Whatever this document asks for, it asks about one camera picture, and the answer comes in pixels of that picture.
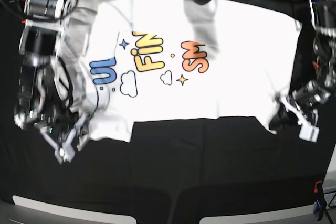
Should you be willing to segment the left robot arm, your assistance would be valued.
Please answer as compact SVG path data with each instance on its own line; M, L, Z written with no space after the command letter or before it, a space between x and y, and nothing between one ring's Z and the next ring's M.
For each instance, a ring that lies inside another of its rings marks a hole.
M299 138L316 142L320 131L317 107L335 95L335 0L308 0L308 3L315 32L316 77L288 95L276 95L279 110L270 121L269 129L277 132L297 123L301 126Z

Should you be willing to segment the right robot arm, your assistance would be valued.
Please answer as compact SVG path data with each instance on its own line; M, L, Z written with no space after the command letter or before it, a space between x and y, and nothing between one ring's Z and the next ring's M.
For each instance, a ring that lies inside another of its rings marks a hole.
M79 138L87 115L71 111L73 84L65 62L59 56L69 23L78 0L25 0L23 30L19 53L18 101L14 122L23 130L37 129L54 149L59 163L75 156L72 146Z

